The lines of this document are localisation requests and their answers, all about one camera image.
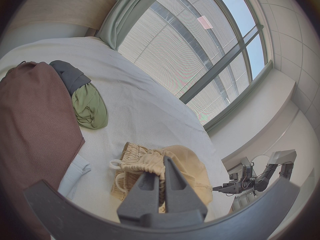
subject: brown garment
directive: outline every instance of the brown garment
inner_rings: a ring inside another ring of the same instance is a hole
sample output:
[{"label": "brown garment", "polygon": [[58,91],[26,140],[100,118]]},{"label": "brown garment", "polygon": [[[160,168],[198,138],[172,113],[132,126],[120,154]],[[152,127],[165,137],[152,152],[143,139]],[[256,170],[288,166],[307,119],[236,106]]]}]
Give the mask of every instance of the brown garment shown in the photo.
[{"label": "brown garment", "polygon": [[111,194],[123,200],[143,172],[159,176],[159,206],[165,201],[165,165],[164,156],[172,158],[182,175],[196,192],[201,201],[207,206],[212,200],[206,166],[189,148],[181,145],[168,146],[158,149],[147,149],[143,146],[127,142],[122,151],[119,166],[116,170]]},{"label": "brown garment", "polygon": [[20,217],[41,239],[50,235],[22,191],[41,179],[55,190],[85,140],[68,90],[45,62],[27,62],[0,82],[0,180]]}]

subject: white bed sheet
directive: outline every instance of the white bed sheet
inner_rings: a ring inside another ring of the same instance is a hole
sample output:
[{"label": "white bed sheet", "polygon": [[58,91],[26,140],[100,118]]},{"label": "white bed sheet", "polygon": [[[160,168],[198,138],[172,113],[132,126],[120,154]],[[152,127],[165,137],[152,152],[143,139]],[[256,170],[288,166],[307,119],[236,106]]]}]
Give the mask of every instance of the white bed sheet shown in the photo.
[{"label": "white bed sheet", "polygon": [[[110,195],[112,159],[119,159],[126,142],[150,149],[184,145],[205,164],[212,186],[229,181],[214,145],[195,113],[140,68],[96,38],[76,37],[37,41],[10,51],[0,60],[0,79],[22,61],[62,60],[87,75],[101,93],[109,113],[107,127],[81,127],[85,144],[79,151],[91,164],[73,202],[100,217],[118,222],[120,201]],[[206,221],[226,215],[233,198],[213,192]]]}]

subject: pink sticky note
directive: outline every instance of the pink sticky note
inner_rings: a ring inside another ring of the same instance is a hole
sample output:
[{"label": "pink sticky note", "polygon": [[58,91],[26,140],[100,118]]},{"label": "pink sticky note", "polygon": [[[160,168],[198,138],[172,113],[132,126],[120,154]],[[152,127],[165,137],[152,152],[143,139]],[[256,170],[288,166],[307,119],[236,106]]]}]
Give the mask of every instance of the pink sticky note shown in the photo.
[{"label": "pink sticky note", "polygon": [[198,21],[201,23],[201,25],[203,26],[203,28],[205,30],[207,29],[211,29],[212,25],[210,24],[210,22],[208,21],[208,19],[206,18],[206,16],[201,16],[198,18]]}]

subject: window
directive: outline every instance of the window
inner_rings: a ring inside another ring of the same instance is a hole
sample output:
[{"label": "window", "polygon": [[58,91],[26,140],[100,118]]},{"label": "window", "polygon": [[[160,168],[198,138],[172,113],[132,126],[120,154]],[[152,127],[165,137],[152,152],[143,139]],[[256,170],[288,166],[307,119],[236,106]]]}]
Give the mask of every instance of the window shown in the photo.
[{"label": "window", "polygon": [[[255,26],[250,17],[251,22],[241,26],[241,33],[247,34]],[[222,58],[230,57],[240,39],[242,35],[236,35],[216,0],[157,0],[132,27],[118,51],[182,100],[198,80],[216,70]],[[238,52],[206,86],[185,101],[202,125],[250,84],[248,61],[246,53]]]}]

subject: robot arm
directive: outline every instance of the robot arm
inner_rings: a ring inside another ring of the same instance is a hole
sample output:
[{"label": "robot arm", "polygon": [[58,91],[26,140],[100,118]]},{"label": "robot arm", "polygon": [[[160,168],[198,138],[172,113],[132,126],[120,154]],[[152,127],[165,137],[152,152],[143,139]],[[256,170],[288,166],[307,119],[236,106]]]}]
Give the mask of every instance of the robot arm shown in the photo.
[{"label": "robot arm", "polygon": [[273,152],[264,172],[258,178],[252,177],[253,165],[242,166],[241,178],[238,180],[238,174],[230,174],[232,181],[224,183],[223,186],[214,187],[213,191],[226,194],[239,194],[248,188],[253,188],[258,192],[265,190],[269,184],[269,180],[274,174],[278,165],[282,165],[280,177],[290,180],[294,161],[297,157],[295,149]]}]

